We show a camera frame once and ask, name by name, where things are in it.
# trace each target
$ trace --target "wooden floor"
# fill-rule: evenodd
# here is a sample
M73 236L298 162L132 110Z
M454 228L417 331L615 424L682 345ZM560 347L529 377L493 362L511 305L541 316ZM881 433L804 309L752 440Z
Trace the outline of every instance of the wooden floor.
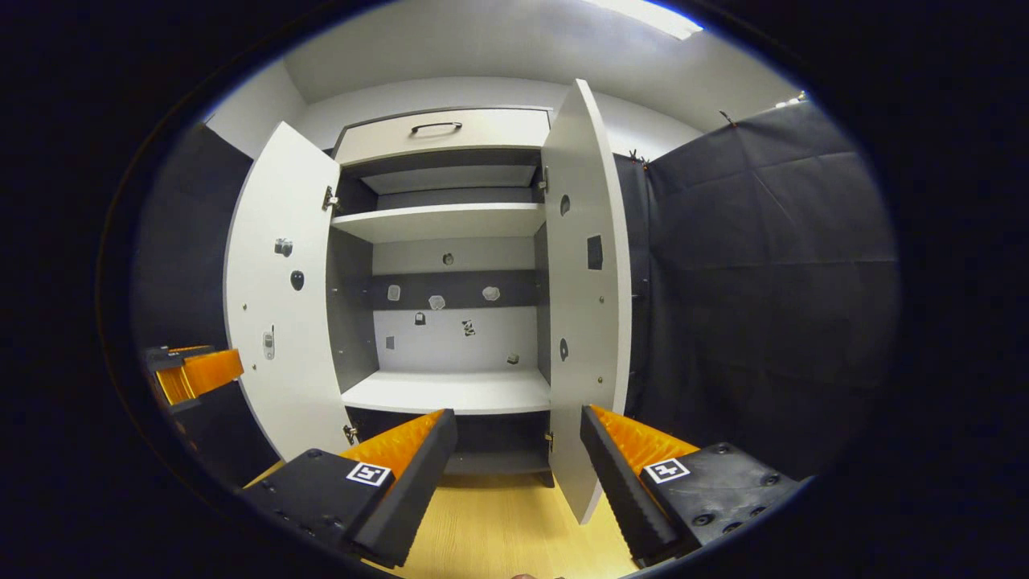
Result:
M607 497L580 527L560 488L527 475L445 477L407 563L387 571L405 579L510 579L520 573L612 579L636 570Z

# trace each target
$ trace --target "ceiling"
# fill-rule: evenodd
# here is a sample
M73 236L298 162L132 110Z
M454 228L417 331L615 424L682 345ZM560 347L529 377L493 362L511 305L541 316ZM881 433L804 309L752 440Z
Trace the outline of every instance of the ceiling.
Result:
M435 76L570 83L701 131L800 88L710 32L685 40L581 0L401 0L352 19L285 58L308 103Z

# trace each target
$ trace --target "open cabinet door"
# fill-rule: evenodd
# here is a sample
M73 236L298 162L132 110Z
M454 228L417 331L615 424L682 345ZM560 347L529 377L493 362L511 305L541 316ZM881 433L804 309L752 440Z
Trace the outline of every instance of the open cabinet door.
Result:
M243 361L250 410L283 461L350 447L325 305L332 211L322 205L339 178L339 164L280 122L250 167L225 247L228 345ZM291 251L277 252L278 239Z
M597 103L575 80L543 144L551 274L551 469L586 523L600 483L579 439L583 404L625 411L632 338L629 236Z

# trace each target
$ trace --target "white cabinet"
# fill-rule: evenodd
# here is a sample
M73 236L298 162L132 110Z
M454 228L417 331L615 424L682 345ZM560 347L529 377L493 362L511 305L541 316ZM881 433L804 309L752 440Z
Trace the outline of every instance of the white cabinet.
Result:
M454 186L463 188L443 205L430 201L440 191L423 190ZM516 187L505 198L522 202L471 188L484 186ZM406 205L378 210L380 194ZM333 195L339 208L323 209ZM280 239L292 243L288 256L275 250ZM241 192L225 257L240 382L283 459L345 448L346 409L353 419L453 408L459 436L462 417L488 433L490 417L525 431L536 427L518 417L548 412L553 451L543 432L532 444L576 518L589 519L600 487L580 408L624 409L632 297L614 158L584 81L553 126L543 109L407 114L348 126L326 156L282 123ZM343 324L333 300L361 312ZM333 337L341 324L347 340ZM357 367L368 370L343 371ZM478 450L461 444L456 459L473 472ZM484 464L524 459L488 455Z

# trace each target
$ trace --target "ceiling light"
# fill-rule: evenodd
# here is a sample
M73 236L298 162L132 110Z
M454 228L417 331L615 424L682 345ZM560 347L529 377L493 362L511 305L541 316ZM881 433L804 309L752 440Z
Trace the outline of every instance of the ceiling light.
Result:
M658 30L671 34L683 40L695 32L704 30L689 21L682 14L668 8L644 2L643 0L583 0L591 4L614 10L620 14L636 19L643 24L650 25Z

